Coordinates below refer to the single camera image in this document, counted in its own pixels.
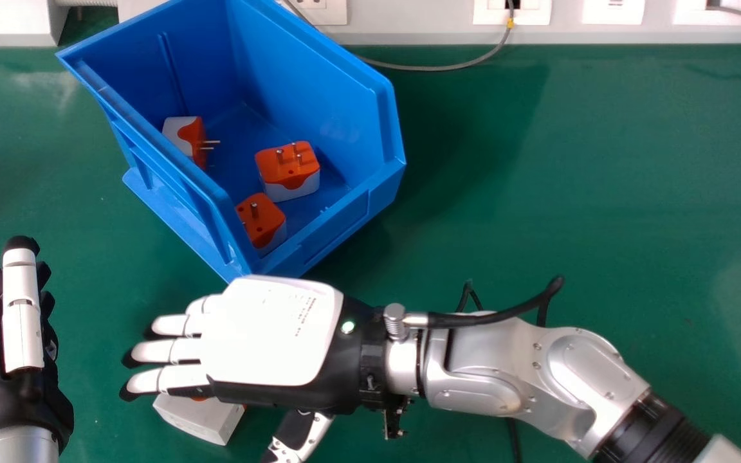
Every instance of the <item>blue plastic bin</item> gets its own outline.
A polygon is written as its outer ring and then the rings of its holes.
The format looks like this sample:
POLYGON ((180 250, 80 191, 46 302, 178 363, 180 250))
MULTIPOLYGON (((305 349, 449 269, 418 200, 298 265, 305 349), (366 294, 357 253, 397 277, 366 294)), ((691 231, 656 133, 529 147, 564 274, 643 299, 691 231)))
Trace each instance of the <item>blue plastic bin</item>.
POLYGON ((225 281, 297 277, 393 200, 405 166, 390 82, 273 0, 176 0, 59 53, 105 109, 124 183, 225 281), (202 171, 161 134, 200 115, 221 140, 202 171), (253 156, 308 140, 320 190, 280 203, 288 239, 259 258, 235 205, 253 156))

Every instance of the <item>white wall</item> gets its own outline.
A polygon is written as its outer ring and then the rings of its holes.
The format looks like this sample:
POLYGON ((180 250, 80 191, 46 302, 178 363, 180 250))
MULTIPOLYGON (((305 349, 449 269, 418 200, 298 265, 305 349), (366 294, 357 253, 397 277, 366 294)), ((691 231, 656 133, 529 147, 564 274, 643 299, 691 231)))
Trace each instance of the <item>white wall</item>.
MULTIPOLYGON (((586 26, 582 0, 553 0, 550 26, 517 26, 514 44, 741 43, 741 26, 674 26, 675 0, 647 0, 641 26, 586 26)), ((323 29, 344 44, 495 43, 502 26, 474 26, 473 0, 347 0, 348 25, 323 29)))

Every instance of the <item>electrical socket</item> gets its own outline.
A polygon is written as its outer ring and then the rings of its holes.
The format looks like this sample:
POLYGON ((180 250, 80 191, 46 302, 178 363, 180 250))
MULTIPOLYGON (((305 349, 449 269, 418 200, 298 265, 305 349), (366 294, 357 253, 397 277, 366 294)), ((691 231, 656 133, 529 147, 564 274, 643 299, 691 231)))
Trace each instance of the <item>electrical socket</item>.
MULTIPOLYGON (((347 26, 347 0, 289 0, 315 26, 347 26)), ((276 3, 288 8, 283 0, 276 3)))
POLYGON ((628 24, 639 26, 645 15, 645 0, 585 0, 582 24, 628 24))
POLYGON ((673 12, 674 24, 691 24, 692 26, 741 26, 741 15, 726 12, 708 11, 708 3, 730 6, 741 10, 741 0, 677 0, 673 12))
MULTIPOLYGON (((552 0, 514 0, 514 23, 518 26, 547 26, 551 23, 552 0)), ((506 0, 473 0, 474 24, 507 24, 506 0)))

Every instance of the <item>robotic hand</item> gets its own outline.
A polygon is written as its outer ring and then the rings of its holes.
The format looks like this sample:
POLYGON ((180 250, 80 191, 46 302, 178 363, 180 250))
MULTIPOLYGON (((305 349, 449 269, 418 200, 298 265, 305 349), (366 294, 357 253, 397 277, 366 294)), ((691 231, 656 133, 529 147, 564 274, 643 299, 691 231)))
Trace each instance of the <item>robotic hand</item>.
POLYGON ((39 246, 13 237, 0 269, 0 463, 53 463, 73 433, 73 407, 59 390, 55 303, 39 246))
POLYGON ((125 365, 138 373, 120 395, 215 396, 222 402, 292 408, 262 461, 304 461, 336 414, 381 410, 385 436, 404 435, 411 397, 462 413, 521 419, 602 463, 741 462, 651 392, 610 343, 579 328, 544 328, 563 284, 499 313, 483 311, 466 284, 457 311, 370 307, 318 282, 235 279, 223 294, 161 316, 125 365), (539 308, 537 325, 519 314, 539 308))

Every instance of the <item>green table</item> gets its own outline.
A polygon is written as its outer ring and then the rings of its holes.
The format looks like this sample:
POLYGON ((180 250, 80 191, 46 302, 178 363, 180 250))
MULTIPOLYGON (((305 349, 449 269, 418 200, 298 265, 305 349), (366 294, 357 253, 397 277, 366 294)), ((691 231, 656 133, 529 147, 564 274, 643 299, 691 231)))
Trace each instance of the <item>green table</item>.
MULTIPOLYGON (((256 461, 280 410, 249 410, 217 448, 150 399, 117 396, 147 323, 223 282, 124 187, 103 114, 53 51, 0 50, 0 246, 34 235, 55 273, 62 389, 77 407, 62 461, 256 461)), ((362 51, 452 62, 480 49, 362 51)), ((741 446, 741 46, 524 46, 466 71, 388 76, 409 161, 400 195, 308 276, 449 311, 465 278, 499 308, 564 273, 549 323, 605 335, 656 392, 741 446)), ((403 427, 384 442, 380 416, 359 411, 312 461, 511 461, 500 419, 418 403, 403 427)), ((520 434, 527 461, 580 460, 520 434)))

